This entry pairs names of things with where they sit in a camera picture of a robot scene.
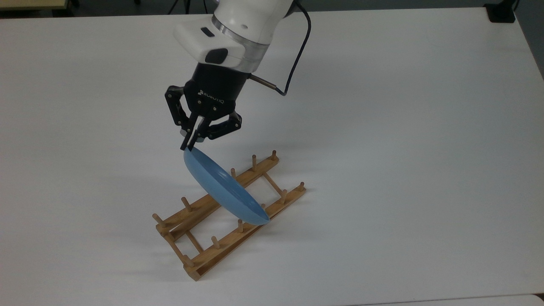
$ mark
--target robotiq logo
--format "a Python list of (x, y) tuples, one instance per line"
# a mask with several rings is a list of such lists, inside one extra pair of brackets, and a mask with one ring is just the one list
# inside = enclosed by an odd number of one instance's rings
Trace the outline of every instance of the robotiq logo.
[(206, 96), (212, 100), (216, 100), (217, 102), (221, 103), (221, 104), (224, 104), (225, 103), (225, 100), (221, 100), (221, 99), (217, 99), (216, 97), (214, 96), (210, 96), (208, 95), (207, 93), (205, 93), (204, 91), (202, 91), (202, 89), (200, 90), (200, 92), (198, 93), (199, 96)]

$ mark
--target table surface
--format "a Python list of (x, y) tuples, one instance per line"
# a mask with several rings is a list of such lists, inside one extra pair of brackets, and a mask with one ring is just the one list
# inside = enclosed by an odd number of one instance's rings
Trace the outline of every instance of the table surface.
[(444, 301), (381, 304), (383, 306), (542, 306), (544, 302), (534, 295), (448, 299)]
[[(155, 231), (204, 191), (164, 101), (199, 16), (0, 20), (0, 295), (7, 305), (350, 305), (544, 291), (544, 82), (485, 9), (312, 13), (287, 97), (257, 83), (222, 167), (278, 151), (308, 192), (199, 282)], [(257, 75), (285, 81), (305, 20)], [(277, 197), (265, 181), (249, 188)], [(236, 226), (225, 210), (194, 235)], [(188, 241), (180, 248), (196, 250)]]

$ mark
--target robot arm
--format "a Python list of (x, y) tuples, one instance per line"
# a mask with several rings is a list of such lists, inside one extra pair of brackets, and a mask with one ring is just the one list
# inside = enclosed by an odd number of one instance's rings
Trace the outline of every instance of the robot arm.
[[(170, 86), (165, 94), (174, 123), (181, 126), (185, 137), (182, 150), (191, 150), (195, 142), (206, 137), (215, 139), (241, 127), (242, 118), (234, 111), (236, 98), (257, 70), (277, 24), (293, 4), (293, 0), (221, 0), (212, 17), (176, 26), (174, 37), (198, 62), (184, 87)], [(190, 116), (181, 108), (182, 95)], [(210, 126), (213, 120), (227, 115), (223, 123)], [(193, 131), (198, 117), (203, 119)]]

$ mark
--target blue bowl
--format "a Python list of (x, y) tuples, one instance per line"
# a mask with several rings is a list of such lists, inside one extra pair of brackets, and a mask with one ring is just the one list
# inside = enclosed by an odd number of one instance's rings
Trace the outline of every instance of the blue bowl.
[(270, 222), (267, 213), (251, 194), (206, 154), (197, 148), (185, 149), (183, 159), (200, 186), (233, 215), (253, 225)]

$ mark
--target black cable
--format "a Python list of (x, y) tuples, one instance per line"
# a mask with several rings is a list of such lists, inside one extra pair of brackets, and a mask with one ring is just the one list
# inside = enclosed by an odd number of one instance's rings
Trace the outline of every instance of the black cable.
[(304, 41), (302, 42), (302, 45), (300, 46), (299, 54), (296, 56), (295, 63), (293, 64), (293, 67), (291, 68), (289, 77), (287, 78), (287, 83), (285, 84), (285, 91), (281, 91), (278, 87), (275, 88), (276, 91), (282, 96), (287, 95), (287, 91), (289, 90), (289, 84), (291, 83), (291, 78), (293, 77), (293, 73), (295, 72), (296, 65), (299, 63), (300, 56), (302, 55), (302, 52), (304, 51), (304, 47), (306, 46), (306, 43), (308, 42), (308, 38), (310, 37), (310, 32), (312, 30), (312, 20), (310, 20), (310, 16), (308, 15), (308, 12), (304, 9), (304, 7), (299, 3), (298, 0), (293, 0), (293, 3), (296, 4), (296, 6), (300, 9), (300, 11), (306, 17), (306, 20), (308, 21), (308, 30), (306, 31), (306, 37), (304, 37)]
[(170, 13), (172, 13), (172, 11), (174, 10), (174, 8), (176, 7), (176, 4), (179, 0), (176, 0), (174, 1), (174, 4), (172, 5), (172, 7), (170, 8), (170, 10), (168, 11), (168, 14), (167, 15), (170, 15)]
[(185, 5), (185, 15), (189, 13), (190, 6), (191, 6), (191, 0), (187, 0), (187, 4)]

